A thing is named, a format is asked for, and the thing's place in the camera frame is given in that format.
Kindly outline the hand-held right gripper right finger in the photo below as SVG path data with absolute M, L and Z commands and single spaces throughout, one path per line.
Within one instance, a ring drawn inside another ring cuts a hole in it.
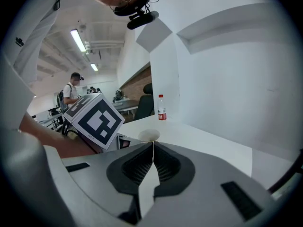
M 154 144 L 160 185 L 141 227 L 263 226 L 278 209 L 272 195 L 227 161 Z

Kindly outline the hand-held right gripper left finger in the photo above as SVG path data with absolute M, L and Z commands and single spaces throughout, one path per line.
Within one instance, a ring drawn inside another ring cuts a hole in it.
M 127 223 L 141 219 L 139 186 L 152 166 L 152 143 L 63 159 L 67 171 L 98 206 Z

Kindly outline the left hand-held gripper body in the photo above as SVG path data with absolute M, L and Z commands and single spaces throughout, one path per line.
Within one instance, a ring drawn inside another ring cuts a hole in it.
M 84 95 L 63 116 L 62 134 L 72 132 L 92 149 L 110 152 L 141 143 L 118 132 L 125 119 L 103 94 Z

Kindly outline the white cup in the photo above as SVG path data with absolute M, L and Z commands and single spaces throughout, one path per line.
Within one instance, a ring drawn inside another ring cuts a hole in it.
M 142 142 L 154 142 L 160 137 L 160 132 L 155 129 L 146 129 L 139 133 L 138 140 Z

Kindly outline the person's left forearm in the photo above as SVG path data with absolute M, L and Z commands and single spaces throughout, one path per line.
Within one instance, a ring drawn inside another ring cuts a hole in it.
M 37 123 L 28 113 L 25 113 L 19 129 L 35 136 L 43 146 L 54 147 L 61 158 L 81 157 L 97 154 L 97 147 L 80 138 L 70 139 L 62 134 Z

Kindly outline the gray office desk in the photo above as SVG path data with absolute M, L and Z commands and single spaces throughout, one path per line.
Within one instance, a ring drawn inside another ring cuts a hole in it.
M 113 103 L 114 108 L 119 113 L 128 113 L 128 115 L 135 115 L 135 111 L 139 106 L 139 101 L 136 100 L 120 100 L 118 102 Z

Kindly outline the black backpack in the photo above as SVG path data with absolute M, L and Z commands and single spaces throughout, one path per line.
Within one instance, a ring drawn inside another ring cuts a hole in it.
M 64 99 L 63 99 L 63 90 L 61 90 L 58 95 L 57 95 L 57 105 L 60 108 L 62 113 L 65 113 L 69 107 L 67 104 L 64 103 Z

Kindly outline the black office chair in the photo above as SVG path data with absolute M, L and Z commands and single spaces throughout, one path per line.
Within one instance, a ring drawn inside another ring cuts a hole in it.
M 145 85 L 143 92 L 145 95 L 140 97 L 139 105 L 134 116 L 135 121 L 151 116 L 154 111 L 152 83 Z

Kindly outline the red label water bottle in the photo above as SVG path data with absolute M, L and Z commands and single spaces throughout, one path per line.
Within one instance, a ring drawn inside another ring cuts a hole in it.
M 163 95 L 158 96 L 158 119 L 160 121 L 165 121 L 167 119 L 166 106 L 164 103 Z

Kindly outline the black curved pole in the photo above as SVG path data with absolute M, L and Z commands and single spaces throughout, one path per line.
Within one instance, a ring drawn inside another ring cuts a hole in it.
M 300 154 L 297 159 L 293 162 L 291 167 L 286 173 L 267 191 L 271 194 L 277 192 L 283 187 L 295 174 L 303 174 L 303 149 L 300 149 Z

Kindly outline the long ceiling light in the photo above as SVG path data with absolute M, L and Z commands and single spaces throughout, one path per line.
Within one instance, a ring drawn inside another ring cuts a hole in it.
M 80 34 L 79 34 L 78 30 L 77 29 L 71 30 L 70 33 L 71 33 L 71 36 L 74 39 L 77 47 L 79 48 L 79 50 L 82 53 L 86 53 L 87 50 L 86 50 L 86 48 L 85 48 L 85 46 L 84 46 L 84 44 L 82 42 L 82 39 L 80 37 Z

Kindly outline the person's white shirt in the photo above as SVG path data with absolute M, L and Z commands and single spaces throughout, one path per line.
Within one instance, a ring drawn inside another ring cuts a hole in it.
M 43 39 L 54 24 L 61 0 L 27 0 L 0 45 L 0 128 L 19 128 L 34 98 Z

